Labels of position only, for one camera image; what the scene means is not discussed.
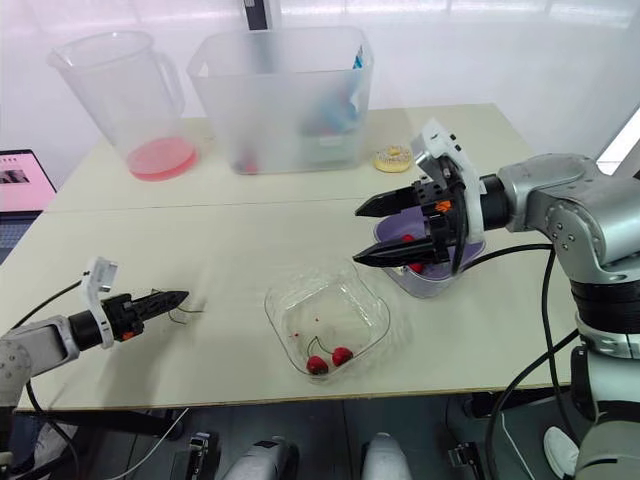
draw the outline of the laptop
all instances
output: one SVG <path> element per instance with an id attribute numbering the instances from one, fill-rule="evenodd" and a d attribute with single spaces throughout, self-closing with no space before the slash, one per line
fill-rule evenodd
<path id="1" fill-rule="evenodd" d="M 33 151 L 0 151 L 0 263 L 55 195 Z"/>

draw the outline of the floor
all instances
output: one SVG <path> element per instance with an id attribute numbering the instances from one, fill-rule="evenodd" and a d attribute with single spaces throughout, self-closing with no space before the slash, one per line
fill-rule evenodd
<path id="1" fill-rule="evenodd" d="M 170 479 L 173 456 L 186 449 L 192 433 L 217 432 L 221 441 L 221 479 L 231 464 L 254 442 L 281 435 L 300 450 L 299 479 L 358 479 L 362 445 L 379 431 L 392 434 L 402 446 L 414 479 L 473 479 L 468 468 L 449 465 L 447 450 L 461 441 L 483 445 L 485 419 L 464 413 L 468 396 L 402 397 L 372 400 L 316 401 L 237 407 L 198 408 L 186 418 L 185 433 L 164 442 L 158 451 L 127 479 Z M 445 409 L 449 403 L 449 425 Z M 570 416 L 580 436 L 588 423 L 571 407 Z M 518 445 L 536 480 L 552 480 L 542 435 L 559 424 L 552 400 L 510 409 L 505 414 L 509 433 Z M 87 478 L 103 480 L 121 474 L 138 462 L 156 440 L 109 432 L 102 436 Z M 501 428 L 496 429 L 496 455 L 502 478 L 528 479 Z"/>

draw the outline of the white sneaker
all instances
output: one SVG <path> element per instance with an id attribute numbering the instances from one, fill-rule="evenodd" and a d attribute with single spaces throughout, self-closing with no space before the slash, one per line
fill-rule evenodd
<path id="1" fill-rule="evenodd" d="M 76 434 L 78 427 L 75 425 L 66 425 L 64 423 L 58 424 L 59 427 L 69 435 L 70 438 Z M 67 448 L 67 442 L 51 428 L 48 423 L 45 423 L 40 434 L 38 435 L 38 441 L 36 443 L 36 449 L 33 453 L 35 464 L 34 469 L 41 467 L 42 465 L 49 463 L 52 460 L 58 458 L 64 449 Z M 44 480 L 49 478 L 49 475 L 42 477 Z"/>
<path id="2" fill-rule="evenodd" d="M 544 454 L 553 473 L 558 478 L 576 473 L 578 462 L 578 446 L 558 427 L 549 428 L 543 439 Z"/>

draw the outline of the purple cup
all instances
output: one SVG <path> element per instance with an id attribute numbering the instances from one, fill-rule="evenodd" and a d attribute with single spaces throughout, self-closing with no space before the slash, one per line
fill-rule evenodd
<path id="1" fill-rule="evenodd" d="M 378 242 L 397 240 L 403 235 L 414 238 L 424 238 L 428 228 L 424 224 L 424 217 L 420 207 L 403 210 L 397 215 L 391 215 L 378 223 L 373 235 Z M 449 255 L 453 256 L 455 247 L 449 247 Z M 472 243 L 465 247 L 461 265 L 469 263 L 484 250 L 484 242 Z M 451 276 L 451 264 L 426 265 L 422 273 L 418 274 L 409 267 L 385 268 L 385 272 L 410 295 L 418 298 L 435 297 L 449 286 L 454 280 Z"/>

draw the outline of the table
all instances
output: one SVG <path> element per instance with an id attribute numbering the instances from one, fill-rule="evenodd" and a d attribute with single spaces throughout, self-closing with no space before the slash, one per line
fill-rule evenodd
<path id="1" fill-rule="evenodd" d="M 371 112 L 366 150 L 405 142 L 431 116 L 456 133 L 480 173 L 530 155 L 491 105 Z M 159 317 L 141 337 L 83 352 L 37 377 L 43 407 L 170 408 L 500 389 L 545 350 L 542 252 L 488 262 L 430 300 L 409 296 L 381 270 L 359 266 L 391 311 L 390 346 L 358 375 L 310 382 L 291 367 L 271 330 L 265 292 L 278 278 L 370 245 L 375 220 L 354 218 L 353 211 L 372 194 L 408 185 L 417 172 L 383 174 L 365 162 L 337 172 L 239 176 L 203 133 L 203 122 L 187 125 L 200 135 L 202 160 L 167 182 L 133 179 L 98 145 L 0 267 L 4 329 L 75 281 L 97 254 L 120 264 L 113 293 L 206 292 L 205 313 L 188 325 Z M 489 232 L 487 251 L 541 239 Z M 77 294 L 68 294 L 39 317 L 83 309 Z M 549 311 L 556 341 L 575 328 L 575 306 L 559 268 Z M 563 382 L 569 353 L 558 356 Z M 540 368 L 523 386 L 549 383 Z"/>

